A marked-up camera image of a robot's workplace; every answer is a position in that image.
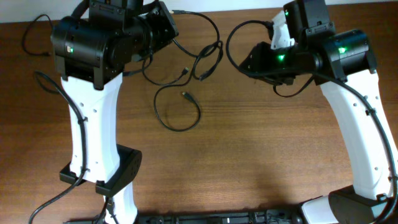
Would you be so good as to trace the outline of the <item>black aluminium frame rail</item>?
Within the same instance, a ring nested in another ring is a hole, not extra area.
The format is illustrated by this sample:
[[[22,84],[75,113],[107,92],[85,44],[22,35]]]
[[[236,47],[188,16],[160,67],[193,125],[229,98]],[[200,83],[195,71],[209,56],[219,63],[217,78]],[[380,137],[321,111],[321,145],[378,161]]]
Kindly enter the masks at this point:
[[[233,213],[139,215],[134,223],[140,224],[304,224],[300,211],[296,209],[268,209]]]

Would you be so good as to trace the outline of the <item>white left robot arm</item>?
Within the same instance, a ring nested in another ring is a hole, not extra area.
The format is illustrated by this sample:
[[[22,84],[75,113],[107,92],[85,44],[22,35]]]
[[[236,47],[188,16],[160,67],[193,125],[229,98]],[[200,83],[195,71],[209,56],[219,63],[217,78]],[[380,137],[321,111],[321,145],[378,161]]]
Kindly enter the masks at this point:
[[[169,45],[177,26],[162,1],[83,1],[53,28],[55,66],[70,100],[73,154],[60,171],[107,201],[105,223],[134,223],[140,151],[116,142],[116,108],[126,64]]]

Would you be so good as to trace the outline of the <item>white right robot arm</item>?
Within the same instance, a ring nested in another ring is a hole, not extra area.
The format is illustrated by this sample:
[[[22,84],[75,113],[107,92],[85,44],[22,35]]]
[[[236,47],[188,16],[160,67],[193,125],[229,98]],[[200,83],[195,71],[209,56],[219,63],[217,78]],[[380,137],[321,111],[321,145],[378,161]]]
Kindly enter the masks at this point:
[[[353,172],[352,185],[304,202],[292,221],[386,221],[397,210],[397,148],[367,35],[337,33],[324,1],[292,1],[265,27],[271,42],[257,44],[238,70],[272,86],[309,74],[336,116]]]

